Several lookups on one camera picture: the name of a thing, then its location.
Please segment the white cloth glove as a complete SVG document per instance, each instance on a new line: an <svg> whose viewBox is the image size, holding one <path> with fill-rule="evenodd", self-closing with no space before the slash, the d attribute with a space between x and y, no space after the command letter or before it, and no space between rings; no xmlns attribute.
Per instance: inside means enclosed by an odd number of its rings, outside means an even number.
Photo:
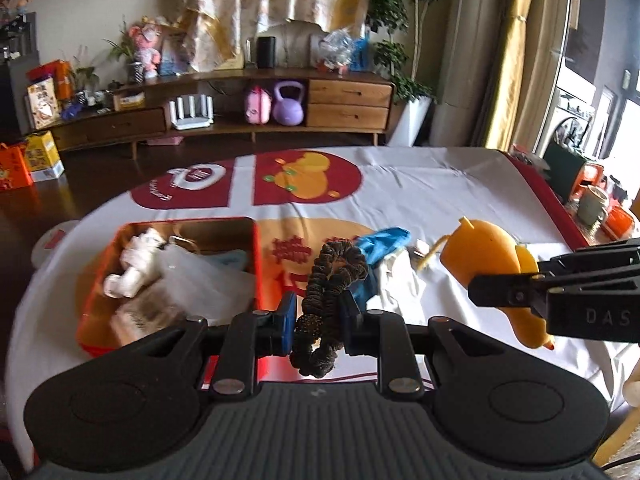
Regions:
<svg viewBox="0 0 640 480"><path fill-rule="evenodd" d="M407 324L425 325L422 307L425 282L416 274L406 248L385 256L374 269L375 295L367 301L368 310L384 310L400 315Z"/></svg>

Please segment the dark brown scrunchie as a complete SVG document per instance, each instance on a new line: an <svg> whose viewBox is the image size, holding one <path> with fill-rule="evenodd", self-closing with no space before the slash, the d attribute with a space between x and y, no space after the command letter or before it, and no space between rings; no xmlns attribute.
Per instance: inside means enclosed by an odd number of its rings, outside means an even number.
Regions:
<svg viewBox="0 0 640 480"><path fill-rule="evenodd" d="M322 378L333 370L344 344L338 297L367 275L366 257L352 242L330 240L322 245L293 333L290 362L302 376Z"/></svg>

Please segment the blue rubber glove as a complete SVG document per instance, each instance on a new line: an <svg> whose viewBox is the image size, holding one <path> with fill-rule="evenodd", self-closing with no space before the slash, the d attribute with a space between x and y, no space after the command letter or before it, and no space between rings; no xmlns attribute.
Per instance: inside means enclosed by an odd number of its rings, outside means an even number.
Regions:
<svg viewBox="0 0 640 480"><path fill-rule="evenodd" d="M378 294L378 277L375 271L378 270L383 259L397 249L405 248L410 240L410 232L398 226L354 239L354 246L360 249L368 266L367 276L348 288L361 312L367 311L367 303Z"/></svg>

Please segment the clear plastic bag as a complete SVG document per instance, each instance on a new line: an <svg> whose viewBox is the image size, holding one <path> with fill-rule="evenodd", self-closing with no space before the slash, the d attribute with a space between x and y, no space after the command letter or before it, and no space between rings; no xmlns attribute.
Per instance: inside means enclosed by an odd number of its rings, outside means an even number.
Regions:
<svg viewBox="0 0 640 480"><path fill-rule="evenodd" d="M187 318L228 324L254 302L256 278L244 270L248 255L241 249L203 256L166 240L158 263L157 280L132 299L117 299L110 325L123 346Z"/></svg>

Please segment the red metal tin box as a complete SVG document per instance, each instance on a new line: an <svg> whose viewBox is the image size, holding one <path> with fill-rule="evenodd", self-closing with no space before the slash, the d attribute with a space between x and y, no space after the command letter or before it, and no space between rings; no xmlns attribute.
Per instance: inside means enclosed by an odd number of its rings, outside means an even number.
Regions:
<svg viewBox="0 0 640 480"><path fill-rule="evenodd" d="M257 248L246 217L124 224L96 265L78 346L103 356L186 318L230 323L260 304Z"/></svg>

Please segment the printed white tablecloth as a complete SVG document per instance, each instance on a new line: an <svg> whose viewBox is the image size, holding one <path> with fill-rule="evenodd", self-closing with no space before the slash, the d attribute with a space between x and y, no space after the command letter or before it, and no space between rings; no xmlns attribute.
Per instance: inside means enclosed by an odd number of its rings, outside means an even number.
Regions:
<svg viewBox="0 0 640 480"><path fill-rule="evenodd" d="M284 359L239 401L185 382L171 361L197 330L152 353L120 351L79 281L125 226L186 229L217 247L250 244L258 297L300 292L320 244L400 226L420 238L460 217L495 222L548 254L576 246L533 171L482 148L324 148L171 169L85 216L30 281L6 364L14 445L36 479L599 479L606 363L637 348L563 339L518 350L506 318L470 304L444 271L423 307L428 358L457 368L416 400L372 382L300 382Z"/></svg>

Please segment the purple kettlebell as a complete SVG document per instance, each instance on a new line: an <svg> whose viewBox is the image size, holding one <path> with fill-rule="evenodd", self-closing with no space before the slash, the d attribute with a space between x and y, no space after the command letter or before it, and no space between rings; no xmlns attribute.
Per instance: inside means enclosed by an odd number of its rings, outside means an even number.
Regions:
<svg viewBox="0 0 640 480"><path fill-rule="evenodd" d="M296 89L298 97L296 99L285 98L282 90L285 88ZM298 81L279 81L273 87L274 104L272 117L275 122L282 126L298 126L303 122L304 110L303 99L305 96L305 86Z"/></svg>

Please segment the white wifi router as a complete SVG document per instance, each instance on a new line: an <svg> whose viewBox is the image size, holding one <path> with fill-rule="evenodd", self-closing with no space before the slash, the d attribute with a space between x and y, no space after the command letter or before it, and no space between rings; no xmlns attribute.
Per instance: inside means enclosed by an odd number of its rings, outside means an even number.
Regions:
<svg viewBox="0 0 640 480"><path fill-rule="evenodd" d="M169 102L169 117L177 131L208 128L214 123L214 100L207 94L177 96Z"/></svg>

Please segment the yellow carton box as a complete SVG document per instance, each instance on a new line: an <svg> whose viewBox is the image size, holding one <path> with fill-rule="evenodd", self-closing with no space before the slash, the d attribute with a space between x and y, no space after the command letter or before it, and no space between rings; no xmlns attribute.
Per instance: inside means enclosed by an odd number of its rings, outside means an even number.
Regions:
<svg viewBox="0 0 640 480"><path fill-rule="evenodd" d="M50 131L27 139L25 160L34 182L58 180L64 174L64 165Z"/></svg>

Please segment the orange gift bag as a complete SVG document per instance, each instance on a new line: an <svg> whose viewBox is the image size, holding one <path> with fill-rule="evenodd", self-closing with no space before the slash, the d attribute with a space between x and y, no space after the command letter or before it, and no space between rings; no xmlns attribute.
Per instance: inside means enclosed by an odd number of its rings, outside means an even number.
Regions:
<svg viewBox="0 0 640 480"><path fill-rule="evenodd" d="M0 190L2 192L32 186L32 174L25 159L22 144L0 146Z"/></svg>

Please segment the black smart speaker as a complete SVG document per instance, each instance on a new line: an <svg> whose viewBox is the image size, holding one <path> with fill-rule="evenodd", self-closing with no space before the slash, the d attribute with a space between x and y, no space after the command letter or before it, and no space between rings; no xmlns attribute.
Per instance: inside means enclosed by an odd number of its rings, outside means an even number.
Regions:
<svg viewBox="0 0 640 480"><path fill-rule="evenodd" d="M262 36L256 38L256 66L260 70L273 70L276 67L276 47L276 37Z"/></svg>

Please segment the green potted tree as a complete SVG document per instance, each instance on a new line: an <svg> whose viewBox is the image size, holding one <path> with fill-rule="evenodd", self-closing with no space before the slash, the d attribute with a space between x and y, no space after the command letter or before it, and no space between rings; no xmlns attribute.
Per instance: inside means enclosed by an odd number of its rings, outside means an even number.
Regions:
<svg viewBox="0 0 640 480"><path fill-rule="evenodd" d="M418 138L433 90L418 78L426 14L438 0L369 0L366 29L378 36L372 47L376 71L394 87L392 103L401 107L386 140L391 148L411 148Z"/></svg>

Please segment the pink plush doll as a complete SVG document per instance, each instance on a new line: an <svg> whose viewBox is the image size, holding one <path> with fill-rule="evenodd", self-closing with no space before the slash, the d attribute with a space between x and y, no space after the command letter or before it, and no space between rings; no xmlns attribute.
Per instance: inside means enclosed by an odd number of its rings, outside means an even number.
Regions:
<svg viewBox="0 0 640 480"><path fill-rule="evenodd" d="M128 36L134 43L134 59L142 64L144 79L156 78L162 59L158 50L162 39L160 26L151 22L134 24L128 30Z"/></svg>

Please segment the white cereal box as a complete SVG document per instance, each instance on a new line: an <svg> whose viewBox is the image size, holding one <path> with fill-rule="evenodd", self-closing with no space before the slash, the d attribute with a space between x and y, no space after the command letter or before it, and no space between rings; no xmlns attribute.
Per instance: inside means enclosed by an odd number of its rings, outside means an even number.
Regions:
<svg viewBox="0 0 640 480"><path fill-rule="evenodd" d="M49 127L60 117L54 80L49 77L27 88L30 116L36 130Z"/></svg>

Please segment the floral yellow curtain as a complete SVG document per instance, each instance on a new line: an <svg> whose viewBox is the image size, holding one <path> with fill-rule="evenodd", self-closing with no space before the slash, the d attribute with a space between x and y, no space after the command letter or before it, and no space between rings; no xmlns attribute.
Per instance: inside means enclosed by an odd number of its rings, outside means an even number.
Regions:
<svg viewBox="0 0 640 480"><path fill-rule="evenodd" d="M369 0L182 0L178 24L196 72L216 70L243 51L244 42L286 21L325 32L360 29Z"/></svg>

